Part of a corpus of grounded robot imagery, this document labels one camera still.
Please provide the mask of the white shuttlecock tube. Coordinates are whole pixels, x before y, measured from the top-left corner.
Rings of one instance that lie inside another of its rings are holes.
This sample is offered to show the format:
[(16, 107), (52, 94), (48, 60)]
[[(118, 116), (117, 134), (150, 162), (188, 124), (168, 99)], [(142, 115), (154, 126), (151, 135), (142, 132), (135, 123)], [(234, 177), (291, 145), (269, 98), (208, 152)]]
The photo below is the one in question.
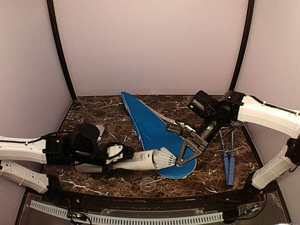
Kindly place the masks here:
[(104, 166), (81, 164), (77, 165), (75, 167), (75, 170), (80, 173), (105, 173), (105, 169), (108, 169), (111, 165), (113, 170), (119, 168), (133, 171), (157, 170), (153, 164), (153, 151), (154, 150), (136, 152), (134, 153), (132, 159), (118, 160), (116, 161), (116, 163)]

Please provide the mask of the clear plastic tube lid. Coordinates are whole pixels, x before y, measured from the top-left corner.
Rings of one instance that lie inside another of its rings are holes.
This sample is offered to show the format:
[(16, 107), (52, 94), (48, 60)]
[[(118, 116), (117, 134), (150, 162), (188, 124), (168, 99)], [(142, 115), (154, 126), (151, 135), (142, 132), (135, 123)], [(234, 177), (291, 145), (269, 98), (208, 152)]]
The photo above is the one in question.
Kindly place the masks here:
[(152, 192), (156, 188), (156, 181), (150, 177), (143, 178), (140, 182), (140, 188), (144, 192)]

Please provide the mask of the blue racket bag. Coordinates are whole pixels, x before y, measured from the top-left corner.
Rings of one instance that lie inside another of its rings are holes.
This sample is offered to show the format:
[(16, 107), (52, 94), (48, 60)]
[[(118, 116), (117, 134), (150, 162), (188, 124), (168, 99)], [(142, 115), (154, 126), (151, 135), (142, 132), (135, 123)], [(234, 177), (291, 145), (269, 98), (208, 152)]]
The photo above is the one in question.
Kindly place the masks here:
[[(133, 95), (121, 92), (121, 97), (143, 150), (160, 150), (165, 147), (178, 157), (184, 139), (179, 135), (167, 132), (165, 130), (166, 123)], [(193, 172), (196, 163), (197, 160), (194, 159), (181, 167), (172, 166), (156, 171), (166, 178), (182, 179)]]

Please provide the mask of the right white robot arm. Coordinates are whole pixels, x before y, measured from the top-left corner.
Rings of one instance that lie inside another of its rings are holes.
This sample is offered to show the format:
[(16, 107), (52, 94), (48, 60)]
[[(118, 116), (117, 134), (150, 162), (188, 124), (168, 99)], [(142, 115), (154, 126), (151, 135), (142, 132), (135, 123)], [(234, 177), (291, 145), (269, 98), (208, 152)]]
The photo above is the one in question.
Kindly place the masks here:
[(204, 91), (197, 92), (188, 104), (203, 124), (196, 130), (185, 125), (167, 125), (166, 130), (184, 138), (176, 165), (183, 166), (201, 156), (221, 127), (232, 122), (253, 123), (287, 135), (282, 150), (262, 168), (249, 175), (239, 199), (250, 203), (257, 192), (287, 171), (300, 165), (300, 112), (279, 107), (236, 91), (216, 99)]

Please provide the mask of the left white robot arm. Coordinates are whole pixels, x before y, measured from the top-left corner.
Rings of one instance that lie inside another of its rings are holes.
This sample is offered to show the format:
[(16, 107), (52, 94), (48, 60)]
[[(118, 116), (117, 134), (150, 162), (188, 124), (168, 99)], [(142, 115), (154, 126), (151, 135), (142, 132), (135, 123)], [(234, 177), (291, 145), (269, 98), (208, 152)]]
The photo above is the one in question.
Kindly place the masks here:
[(119, 142), (110, 142), (99, 148), (100, 129), (92, 124), (77, 124), (70, 131), (57, 131), (39, 138), (0, 138), (1, 176), (44, 194), (55, 204), (66, 201), (60, 180), (23, 167), (15, 161), (31, 161), (43, 165), (82, 165), (101, 167), (112, 174), (113, 165), (132, 159), (135, 150)]

